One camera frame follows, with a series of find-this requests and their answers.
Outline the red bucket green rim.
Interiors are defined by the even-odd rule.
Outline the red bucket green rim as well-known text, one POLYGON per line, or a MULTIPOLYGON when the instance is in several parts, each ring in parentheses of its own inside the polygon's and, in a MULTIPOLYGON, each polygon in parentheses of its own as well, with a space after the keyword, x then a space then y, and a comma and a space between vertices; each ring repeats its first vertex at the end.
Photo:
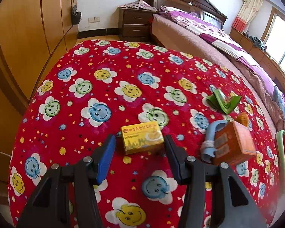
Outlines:
POLYGON ((280 197, 278 200, 278 207, 275 218, 282 215, 285 210, 285 131, 281 130, 275 135, 276 145, 278 149, 279 160, 279 182, 280 182, 280 197))

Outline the green snack wrapper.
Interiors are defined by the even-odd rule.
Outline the green snack wrapper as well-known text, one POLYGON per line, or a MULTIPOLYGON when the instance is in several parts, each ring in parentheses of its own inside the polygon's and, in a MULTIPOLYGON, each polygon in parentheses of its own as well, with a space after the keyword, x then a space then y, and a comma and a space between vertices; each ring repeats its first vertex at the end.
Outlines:
POLYGON ((242 96, 226 96, 221 89, 214 89, 212 94, 206 97, 207 103, 222 114, 229 115, 240 103, 242 96))

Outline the orange cardboard box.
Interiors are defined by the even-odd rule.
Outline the orange cardboard box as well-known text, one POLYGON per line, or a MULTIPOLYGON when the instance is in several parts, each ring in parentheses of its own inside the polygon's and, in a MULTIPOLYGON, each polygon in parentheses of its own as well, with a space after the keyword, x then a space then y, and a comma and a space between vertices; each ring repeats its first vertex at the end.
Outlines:
POLYGON ((248 127, 233 121, 216 132, 214 165, 222 162, 238 165, 256 156, 253 138, 248 127))

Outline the pile of dark clothes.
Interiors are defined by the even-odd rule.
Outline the pile of dark clothes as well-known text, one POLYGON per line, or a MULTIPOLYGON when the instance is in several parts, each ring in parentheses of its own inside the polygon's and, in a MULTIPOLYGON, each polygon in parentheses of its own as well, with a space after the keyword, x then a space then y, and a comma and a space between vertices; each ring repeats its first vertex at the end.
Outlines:
POLYGON ((266 51, 267 46, 263 43, 262 40, 260 40, 256 36, 249 36, 249 40, 253 43, 253 46, 259 48, 261 51, 266 51))

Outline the orange wrapper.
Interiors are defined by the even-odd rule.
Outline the orange wrapper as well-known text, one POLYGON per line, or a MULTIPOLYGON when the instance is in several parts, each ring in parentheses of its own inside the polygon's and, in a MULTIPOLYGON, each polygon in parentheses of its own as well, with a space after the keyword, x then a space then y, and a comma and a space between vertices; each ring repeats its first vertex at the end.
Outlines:
POLYGON ((237 121, 238 123, 242 124, 245 127, 249 126, 249 117, 248 117, 247 113, 245 113, 245 112, 240 113, 235 118, 235 121, 237 121))

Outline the dark wooden nightstand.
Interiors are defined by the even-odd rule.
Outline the dark wooden nightstand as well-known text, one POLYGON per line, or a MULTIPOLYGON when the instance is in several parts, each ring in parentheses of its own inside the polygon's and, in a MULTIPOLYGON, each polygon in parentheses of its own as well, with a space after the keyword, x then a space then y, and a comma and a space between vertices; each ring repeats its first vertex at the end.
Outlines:
POLYGON ((149 42, 154 12, 133 8, 119 8, 118 10, 118 36, 120 40, 149 42))

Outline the blue curved plastic piece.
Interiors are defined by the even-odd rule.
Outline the blue curved plastic piece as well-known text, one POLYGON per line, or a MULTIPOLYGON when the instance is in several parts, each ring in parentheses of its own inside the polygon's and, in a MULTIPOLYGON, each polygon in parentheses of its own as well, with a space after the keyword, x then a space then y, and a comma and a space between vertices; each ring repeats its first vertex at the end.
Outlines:
POLYGON ((215 134, 226 125, 226 120, 217 120, 209 124, 206 129, 205 140, 200 147, 201 159, 204 162, 211 164, 211 160, 215 158, 215 152, 217 151, 214 145, 215 134))

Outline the purple floral quilt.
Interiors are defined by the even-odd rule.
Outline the purple floral quilt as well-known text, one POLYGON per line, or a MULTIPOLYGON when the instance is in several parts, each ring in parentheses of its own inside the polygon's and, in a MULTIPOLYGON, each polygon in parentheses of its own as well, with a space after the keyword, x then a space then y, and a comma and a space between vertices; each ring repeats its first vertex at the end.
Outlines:
POLYGON ((272 97, 276 84, 253 57, 227 35, 223 29, 198 18, 193 13, 188 13, 174 7, 163 6, 158 11, 161 16, 194 33, 213 47, 220 49, 258 74, 264 82, 269 95, 272 97))

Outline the red smiley flower blanket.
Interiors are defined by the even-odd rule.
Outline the red smiley flower blanket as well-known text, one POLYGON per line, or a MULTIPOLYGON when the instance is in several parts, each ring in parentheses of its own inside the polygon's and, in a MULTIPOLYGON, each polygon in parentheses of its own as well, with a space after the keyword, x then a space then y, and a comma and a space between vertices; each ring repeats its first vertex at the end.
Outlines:
POLYGON ((215 132, 219 154, 240 157, 234 171, 265 223, 276 213, 277 149, 266 109, 246 77, 209 57, 150 44, 89 40, 62 56, 40 83, 19 126, 9 165, 14 223, 53 164, 70 166, 109 134, 116 149, 94 186, 105 227, 176 227, 186 187, 173 178, 163 140, 198 157, 215 132))

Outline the yellow snack box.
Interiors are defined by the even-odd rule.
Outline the yellow snack box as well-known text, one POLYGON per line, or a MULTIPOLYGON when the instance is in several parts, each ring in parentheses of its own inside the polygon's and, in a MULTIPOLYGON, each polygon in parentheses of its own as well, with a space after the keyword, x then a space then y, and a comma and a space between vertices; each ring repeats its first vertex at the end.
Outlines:
POLYGON ((157 151, 164 145, 164 137, 156 121, 121 127, 126 155, 157 151))

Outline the floral curtain red hem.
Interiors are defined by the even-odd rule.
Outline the floral curtain red hem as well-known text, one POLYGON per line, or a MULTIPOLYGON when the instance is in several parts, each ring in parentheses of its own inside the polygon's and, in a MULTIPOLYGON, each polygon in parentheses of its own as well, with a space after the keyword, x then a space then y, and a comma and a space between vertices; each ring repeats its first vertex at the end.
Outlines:
POLYGON ((264 0, 245 1, 232 24, 232 28, 240 33, 246 33, 249 25, 258 14, 263 1, 264 0))

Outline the wooden bed with headboard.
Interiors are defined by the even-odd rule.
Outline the wooden bed with headboard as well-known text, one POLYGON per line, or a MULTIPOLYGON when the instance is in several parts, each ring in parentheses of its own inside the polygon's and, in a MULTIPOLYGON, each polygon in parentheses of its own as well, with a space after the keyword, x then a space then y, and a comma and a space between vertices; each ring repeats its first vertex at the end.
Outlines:
POLYGON ((208 0, 143 0, 154 6, 151 35, 170 49, 204 57, 214 63, 238 68, 258 93, 276 128, 285 129, 285 75, 269 57, 235 32, 229 36, 221 26, 226 16, 208 0))

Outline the long wooden cabinet desk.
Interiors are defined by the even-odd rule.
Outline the long wooden cabinet desk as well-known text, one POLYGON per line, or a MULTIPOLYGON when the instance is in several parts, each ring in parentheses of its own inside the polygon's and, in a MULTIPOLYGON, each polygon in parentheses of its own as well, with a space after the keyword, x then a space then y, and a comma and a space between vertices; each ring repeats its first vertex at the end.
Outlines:
POLYGON ((247 37, 234 28, 231 29, 229 36, 260 64, 285 95, 285 74, 278 64, 274 60, 271 60, 266 52, 263 52, 258 47, 254 46, 247 37))

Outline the blue plaid blanket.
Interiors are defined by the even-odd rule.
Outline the blue plaid blanket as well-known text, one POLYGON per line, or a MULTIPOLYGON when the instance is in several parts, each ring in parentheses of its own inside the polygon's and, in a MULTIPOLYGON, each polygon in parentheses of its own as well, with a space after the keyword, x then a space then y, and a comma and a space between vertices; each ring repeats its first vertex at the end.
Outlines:
POLYGON ((281 111, 283 113, 283 120, 285 123, 285 97, 277 85, 274 86, 272 99, 278 105, 278 107, 281 109, 281 111))

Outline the black bag on wardrobe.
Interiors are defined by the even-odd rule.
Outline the black bag on wardrobe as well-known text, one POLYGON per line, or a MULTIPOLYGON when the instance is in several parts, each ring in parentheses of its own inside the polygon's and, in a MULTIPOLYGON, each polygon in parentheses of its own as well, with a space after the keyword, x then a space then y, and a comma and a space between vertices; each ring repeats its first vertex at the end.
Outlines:
POLYGON ((80 23, 80 21, 81 21, 82 13, 77 10, 77 5, 74 5, 71 8, 70 15, 71 15, 71 23, 72 23, 72 25, 78 25, 80 23))

